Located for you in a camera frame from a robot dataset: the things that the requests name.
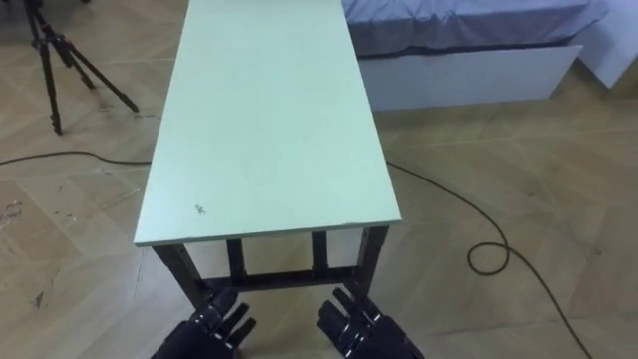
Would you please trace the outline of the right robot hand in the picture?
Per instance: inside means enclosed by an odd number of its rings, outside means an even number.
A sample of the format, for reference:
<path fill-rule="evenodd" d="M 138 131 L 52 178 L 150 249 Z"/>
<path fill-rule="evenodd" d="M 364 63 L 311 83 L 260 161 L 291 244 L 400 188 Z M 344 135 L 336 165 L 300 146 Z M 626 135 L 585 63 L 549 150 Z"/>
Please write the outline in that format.
<path fill-rule="evenodd" d="M 332 295 L 344 312 L 324 301 L 317 327 L 344 359 L 425 358 L 399 324 L 367 296 L 353 296 L 339 287 Z"/>

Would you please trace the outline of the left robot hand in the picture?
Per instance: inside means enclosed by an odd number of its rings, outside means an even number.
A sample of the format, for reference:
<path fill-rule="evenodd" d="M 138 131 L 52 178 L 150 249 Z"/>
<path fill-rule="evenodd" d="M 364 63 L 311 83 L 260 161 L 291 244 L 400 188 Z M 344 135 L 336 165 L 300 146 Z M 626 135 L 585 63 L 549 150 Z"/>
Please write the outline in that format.
<path fill-rule="evenodd" d="M 241 302 L 235 309 L 238 292 L 222 289 L 204 301 L 186 320 L 180 321 L 162 342 L 152 359 L 235 359 L 239 346 L 256 327 L 249 310 Z"/>

